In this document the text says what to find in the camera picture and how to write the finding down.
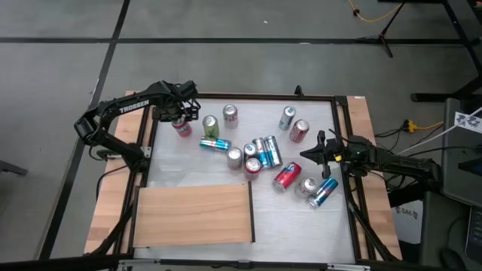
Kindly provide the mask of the white fiducial marker sheet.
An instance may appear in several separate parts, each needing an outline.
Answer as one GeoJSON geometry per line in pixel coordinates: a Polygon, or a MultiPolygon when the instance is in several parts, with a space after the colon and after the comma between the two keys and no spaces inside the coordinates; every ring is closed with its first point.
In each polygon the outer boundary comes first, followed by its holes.
{"type": "Polygon", "coordinates": [[[454,116],[454,124],[458,127],[478,132],[482,134],[482,118],[456,112],[454,116]]]}

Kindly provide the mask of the white labelled box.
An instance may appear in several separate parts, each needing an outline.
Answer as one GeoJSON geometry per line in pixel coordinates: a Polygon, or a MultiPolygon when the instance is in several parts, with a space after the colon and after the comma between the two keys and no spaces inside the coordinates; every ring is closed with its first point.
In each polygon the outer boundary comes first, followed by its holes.
{"type": "Polygon", "coordinates": [[[423,202],[416,200],[393,207],[392,215],[398,239],[419,244],[423,225],[423,202]]]}

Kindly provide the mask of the blue silver Red Bull can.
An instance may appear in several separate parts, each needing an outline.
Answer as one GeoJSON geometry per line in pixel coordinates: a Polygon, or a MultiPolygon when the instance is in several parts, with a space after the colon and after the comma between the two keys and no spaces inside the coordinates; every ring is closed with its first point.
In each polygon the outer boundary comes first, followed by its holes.
{"type": "Polygon", "coordinates": [[[253,143],[248,143],[243,147],[243,161],[246,162],[251,158],[258,158],[258,149],[253,143]]]}
{"type": "Polygon", "coordinates": [[[313,207],[320,207],[324,201],[330,196],[330,194],[338,186],[338,181],[335,178],[325,179],[319,186],[319,188],[308,197],[307,202],[313,207]]]}
{"type": "Polygon", "coordinates": [[[280,154],[279,146],[274,135],[269,135],[264,138],[264,144],[267,149],[267,155],[272,167],[278,167],[283,164],[282,156],[280,154]]]}
{"type": "Polygon", "coordinates": [[[268,169],[271,167],[270,159],[268,157],[267,149],[262,138],[256,138],[252,140],[252,143],[257,148],[257,158],[261,162],[261,167],[263,169],[268,169]]]}
{"type": "Polygon", "coordinates": [[[200,139],[200,147],[208,148],[216,151],[226,152],[232,146],[231,141],[226,139],[215,139],[203,136],[200,139]]]}

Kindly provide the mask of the light blue Red Bull can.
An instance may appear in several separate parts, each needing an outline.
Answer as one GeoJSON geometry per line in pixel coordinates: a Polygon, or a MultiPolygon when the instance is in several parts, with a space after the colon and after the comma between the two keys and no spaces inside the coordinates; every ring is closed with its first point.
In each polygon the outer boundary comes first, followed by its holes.
{"type": "Polygon", "coordinates": [[[279,128],[282,130],[288,130],[295,115],[296,109],[292,106],[286,106],[282,111],[282,116],[280,117],[279,128]]]}

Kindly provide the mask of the red soda can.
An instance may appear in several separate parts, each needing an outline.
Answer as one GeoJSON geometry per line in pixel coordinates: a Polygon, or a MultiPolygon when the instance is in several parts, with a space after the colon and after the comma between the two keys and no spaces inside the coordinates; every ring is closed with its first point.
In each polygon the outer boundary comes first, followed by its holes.
{"type": "Polygon", "coordinates": [[[180,117],[177,120],[173,120],[172,121],[172,127],[175,129],[175,131],[181,137],[188,137],[192,132],[191,126],[185,120],[184,116],[180,117]]]}
{"type": "Polygon", "coordinates": [[[247,180],[252,181],[258,178],[261,172],[261,162],[257,158],[249,158],[244,165],[244,176],[247,180]]]}
{"type": "Polygon", "coordinates": [[[302,168],[296,162],[290,162],[286,167],[273,179],[273,186],[278,191],[286,191],[300,175],[302,168]]]}

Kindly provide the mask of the black tripod stand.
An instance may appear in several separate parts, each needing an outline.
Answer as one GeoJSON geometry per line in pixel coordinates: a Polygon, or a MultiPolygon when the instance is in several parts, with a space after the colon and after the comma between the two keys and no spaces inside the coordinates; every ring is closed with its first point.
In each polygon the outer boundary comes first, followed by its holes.
{"type": "Polygon", "coordinates": [[[360,44],[379,44],[383,47],[385,52],[387,53],[389,58],[393,57],[393,53],[386,41],[386,33],[389,30],[389,27],[392,25],[395,18],[398,16],[400,10],[404,7],[406,1],[402,0],[395,8],[393,8],[390,12],[375,18],[375,19],[366,19],[361,15],[361,12],[358,8],[355,7],[352,0],[349,0],[350,6],[352,8],[352,14],[354,17],[357,17],[360,21],[364,23],[376,23],[381,20],[389,18],[389,22],[385,25],[382,31],[378,35],[372,36],[365,36],[361,38],[357,38],[356,41],[360,44]]]}

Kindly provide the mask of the dark grey bin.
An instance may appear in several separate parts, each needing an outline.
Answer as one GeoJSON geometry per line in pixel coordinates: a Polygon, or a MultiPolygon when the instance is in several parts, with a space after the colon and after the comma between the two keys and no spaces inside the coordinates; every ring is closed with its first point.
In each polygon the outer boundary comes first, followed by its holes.
{"type": "Polygon", "coordinates": [[[482,264],[465,254],[470,210],[440,194],[425,193],[419,264],[442,267],[440,253],[449,248],[461,257],[469,271],[482,271],[482,264]]]}

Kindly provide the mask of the black rig beam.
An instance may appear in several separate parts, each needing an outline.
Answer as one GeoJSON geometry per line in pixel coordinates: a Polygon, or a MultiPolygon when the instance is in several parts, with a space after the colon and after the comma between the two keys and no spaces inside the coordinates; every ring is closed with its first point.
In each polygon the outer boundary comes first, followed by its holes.
{"type": "Polygon", "coordinates": [[[131,254],[89,255],[0,263],[0,271],[98,271],[115,268],[131,254]]]}

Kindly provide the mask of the black metal table frame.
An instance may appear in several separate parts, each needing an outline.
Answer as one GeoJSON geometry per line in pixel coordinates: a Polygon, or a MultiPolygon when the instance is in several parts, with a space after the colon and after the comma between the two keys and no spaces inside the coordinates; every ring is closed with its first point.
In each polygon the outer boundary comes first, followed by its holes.
{"type": "MultiPolygon", "coordinates": [[[[333,132],[339,126],[336,103],[329,96],[203,94],[200,116],[222,116],[225,105],[238,108],[237,128],[222,127],[220,136],[241,148],[257,137],[275,136],[285,163],[296,162],[302,176],[320,178],[322,167],[303,158],[301,151],[316,143],[323,129],[333,132]],[[288,130],[279,128],[286,106],[296,109],[288,130]],[[289,135],[297,120],[306,120],[310,130],[300,143],[289,135]]],[[[250,260],[291,263],[354,263],[359,246],[346,207],[346,188],[340,184],[318,208],[298,197],[294,188],[278,191],[273,179],[278,169],[265,169],[257,179],[249,181],[239,169],[227,166],[220,151],[200,147],[203,125],[192,124],[185,138],[176,135],[169,123],[155,130],[147,187],[187,187],[223,184],[252,186],[255,241],[247,243],[182,245],[134,248],[137,259],[179,260],[250,260]]]]}

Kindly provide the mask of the grey metal rail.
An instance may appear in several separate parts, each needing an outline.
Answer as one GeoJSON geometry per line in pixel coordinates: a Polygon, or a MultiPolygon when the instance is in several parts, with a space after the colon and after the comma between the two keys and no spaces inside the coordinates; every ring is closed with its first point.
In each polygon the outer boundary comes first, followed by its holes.
{"type": "Polygon", "coordinates": [[[369,266],[347,263],[291,263],[263,262],[250,260],[179,260],[179,259],[130,259],[120,260],[119,266],[172,265],[172,266],[211,266],[213,268],[231,267],[234,269],[255,268],[294,268],[321,269],[331,271],[373,271],[369,266]]]}

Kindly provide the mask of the silver Diet Coke can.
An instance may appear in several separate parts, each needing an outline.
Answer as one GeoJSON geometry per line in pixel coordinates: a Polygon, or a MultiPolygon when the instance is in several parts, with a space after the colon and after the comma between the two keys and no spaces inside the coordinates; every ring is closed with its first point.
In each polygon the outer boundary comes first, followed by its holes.
{"type": "Polygon", "coordinates": [[[238,126],[238,109],[235,105],[225,105],[223,107],[224,125],[229,129],[237,128],[238,126]]]}
{"type": "Polygon", "coordinates": [[[306,177],[301,179],[296,188],[294,189],[295,194],[300,198],[307,198],[312,195],[318,189],[319,182],[311,177],[306,177]]]}

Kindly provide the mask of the white orange Spindrift can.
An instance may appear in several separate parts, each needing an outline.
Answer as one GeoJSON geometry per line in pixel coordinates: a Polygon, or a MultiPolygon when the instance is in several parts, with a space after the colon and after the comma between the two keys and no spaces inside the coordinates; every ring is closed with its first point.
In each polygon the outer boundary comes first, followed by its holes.
{"type": "Polygon", "coordinates": [[[227,166],[230,169],[240,169],[243,165],[243,152],[237,148],[232,147],[227,152],[227,166]]]}

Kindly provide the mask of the black keyboard device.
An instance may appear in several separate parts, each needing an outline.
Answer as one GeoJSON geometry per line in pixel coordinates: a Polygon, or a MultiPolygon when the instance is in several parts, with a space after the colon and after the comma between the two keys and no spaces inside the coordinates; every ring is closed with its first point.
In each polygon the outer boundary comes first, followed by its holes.
{"type": "Polygon", "coordinates": [[[482,208],[476,206],[470,210],[465,254],[482,265],[482,208]]]}

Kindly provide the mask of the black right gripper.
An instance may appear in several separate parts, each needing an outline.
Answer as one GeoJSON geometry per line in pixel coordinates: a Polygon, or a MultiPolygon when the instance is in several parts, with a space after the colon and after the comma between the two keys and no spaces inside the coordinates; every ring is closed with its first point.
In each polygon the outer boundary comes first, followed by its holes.
{"type": "Polygon", "coordinates": [[[326,139],[325,132],[323,130],[319,130],[318,132],[318,147],[300,152],[300,155],[303,158],[313,162],[321,162],[323,165],[323,179],[327,179],[331,176],[331,168],[328,163],[341,162],[344,154],[345,147],[338,143],[336,139],[326,139]]]}

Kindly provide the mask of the light wooden board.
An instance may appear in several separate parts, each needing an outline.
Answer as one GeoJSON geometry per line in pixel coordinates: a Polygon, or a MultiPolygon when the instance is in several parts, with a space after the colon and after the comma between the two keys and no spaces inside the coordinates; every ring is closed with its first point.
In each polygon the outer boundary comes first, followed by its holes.
{"type": "Polygon", "coordinates": [[[133,218],[134,248],[255,241],[250,183],[142,188],[133,218]]]}

